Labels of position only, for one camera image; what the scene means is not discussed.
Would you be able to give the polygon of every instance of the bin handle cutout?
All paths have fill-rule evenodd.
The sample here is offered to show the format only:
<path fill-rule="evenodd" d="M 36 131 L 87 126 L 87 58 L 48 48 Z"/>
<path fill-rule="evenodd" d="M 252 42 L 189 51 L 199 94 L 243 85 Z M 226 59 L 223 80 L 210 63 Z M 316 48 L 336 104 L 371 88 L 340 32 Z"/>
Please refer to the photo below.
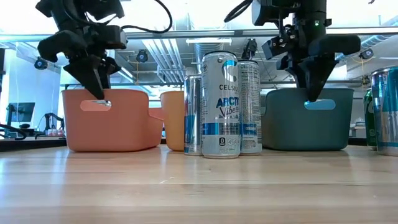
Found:
<path fill-rule="evenodd" d="M 307 110 L 333 110 L 336 108 L 336 103 L 332 99 L 319 99 L 315 102 L 304 102 L 304 107 Z"/>
<path fill-rule="evenodd" d="M 83 100 L 80 103 L 82 111 L 109 111 L 112 107 L 112 102 L 109 100 Z"/>

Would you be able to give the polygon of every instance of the aluminum can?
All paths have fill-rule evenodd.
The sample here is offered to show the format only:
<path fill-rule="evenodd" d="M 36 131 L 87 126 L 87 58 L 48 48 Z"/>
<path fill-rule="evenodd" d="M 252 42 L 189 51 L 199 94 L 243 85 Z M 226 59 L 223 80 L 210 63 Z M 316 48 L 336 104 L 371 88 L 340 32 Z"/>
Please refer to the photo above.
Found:
<path fill-rule="evenodd" d="M 184 81 L 185 103 L 185 143 L 184 153 L 189 156 L 201 156 L 201 117 L 200 88 L 201 75 L 189 75 Z"/>
<path fill-rule="evenodd" d="M 366 143 L 368 146 L 376 147 L 376 128 L 374 126 L 372 89 L 366 90 L 363 98 L 365 111 Z"/>
<path fill-rule="evenodd" d="M 256 156 L 262 151 L 259 65 L 252 60 L 240 60 L 238 72 L 241 77 L 241 156 Z"/>
<path fill-rule="evenodd" d="M 231 52 L 205 54 L 201 79 L 201 148 L 211 159 L 241 153 L 238 60 Z"/>
<path fill-rule="evenodd" d="M 398 67 L 371 74 L 377 151 L 398 156 Z"/>

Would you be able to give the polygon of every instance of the green can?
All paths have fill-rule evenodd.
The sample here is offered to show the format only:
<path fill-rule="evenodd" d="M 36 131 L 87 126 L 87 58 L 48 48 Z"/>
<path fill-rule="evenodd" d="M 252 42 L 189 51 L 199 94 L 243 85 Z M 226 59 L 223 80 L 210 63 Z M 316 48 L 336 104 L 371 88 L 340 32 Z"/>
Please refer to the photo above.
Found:
<path fill-rule="evenodd" d="M 374 125 L 372 89 L 366 90 L 363 101 L 365 110 L 366 142 L 368 146 L 376 147 L 376 128 Z"/>

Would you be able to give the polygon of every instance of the computer monitor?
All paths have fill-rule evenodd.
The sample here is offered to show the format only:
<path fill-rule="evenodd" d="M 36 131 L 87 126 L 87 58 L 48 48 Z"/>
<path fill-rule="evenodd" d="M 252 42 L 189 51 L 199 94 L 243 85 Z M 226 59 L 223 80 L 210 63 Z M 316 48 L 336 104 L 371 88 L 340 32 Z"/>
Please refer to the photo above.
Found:
<path fill-rule="evenodd" d="M 7 122 L 30 122 L 34 108 L 35 103 L 10 103 L 7 107 Z"/>

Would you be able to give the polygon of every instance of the desk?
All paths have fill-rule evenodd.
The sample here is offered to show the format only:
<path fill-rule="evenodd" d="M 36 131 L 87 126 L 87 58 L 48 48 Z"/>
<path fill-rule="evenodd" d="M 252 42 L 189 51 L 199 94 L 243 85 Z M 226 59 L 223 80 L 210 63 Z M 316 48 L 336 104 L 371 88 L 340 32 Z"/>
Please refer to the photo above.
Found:
<path fill-rule="evenodd" d="M 0 223 L 398 223 L 398 157 L 368 147 L 228 161 L 165 146 L 0 158 Z"/>

